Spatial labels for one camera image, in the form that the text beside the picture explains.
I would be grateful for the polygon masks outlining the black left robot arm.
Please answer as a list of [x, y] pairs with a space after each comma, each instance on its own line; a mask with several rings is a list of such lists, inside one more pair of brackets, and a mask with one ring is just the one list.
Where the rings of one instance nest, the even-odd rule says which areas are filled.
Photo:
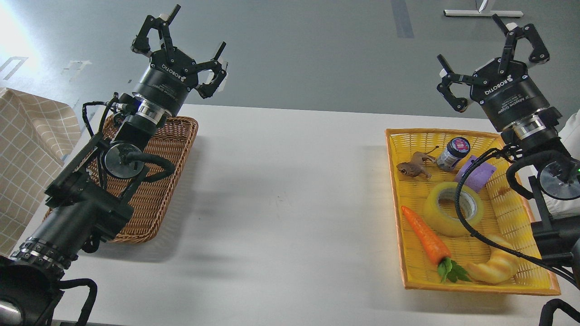
[[196, 62], [174, 46], [169, 27], [180, 10], [147, 16], [133, 40], [133, 52], [149, 58], [129, 94], [104, 103], [99, 128], [83, 120], [89, 142], [46, 188], [50, 214], [8, 258], [1, 260], [1, 324], [49, 326], [66, 289], [87, 287], [77, 326], [87, 324], [98, 287], [89, 278], [64, 280], [78, 252], [93, 253], [129, 223], [129, 204], [142, 183], [176, 175], [174, 163], [146, 152], [146, 146], [175, 118], [191, 91], [214, 95], [226, 80], [219, 61], [226, 43], [207, 62]]

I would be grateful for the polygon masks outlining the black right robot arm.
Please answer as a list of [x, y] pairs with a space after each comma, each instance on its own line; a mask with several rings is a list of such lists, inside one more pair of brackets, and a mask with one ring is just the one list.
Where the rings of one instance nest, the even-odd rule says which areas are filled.
[[[492, 19], [505, 36], [501, 56], [472, 75], [455, 73], [447, 60], [437, 57], [443, 68], [437, 89], [451, 107], [462, 113], [478, 103], [506, 146], [485, 151], [460, 178], [454, 195], [456, 213], [472, 237], [513, 256], [547, 269], [579, 286], [579, 217], [555, 219], [544, 196], [570, 201], [579, 198], [579, 161], [562, 144], [556, 126], [560, 112], [549, 105], [535, 85], [529, 68], [549, 61], [550, 55], [533, 24], [506, 25], [497, 14]], [[532, 233], [540, 258], [507, 249], [476, 231], [464, 218], [459, 196], [467, 177], [485, 161], [502, 157], [510, 162], [506, 179], [520, 196], [534, 199], [540, 221]]]

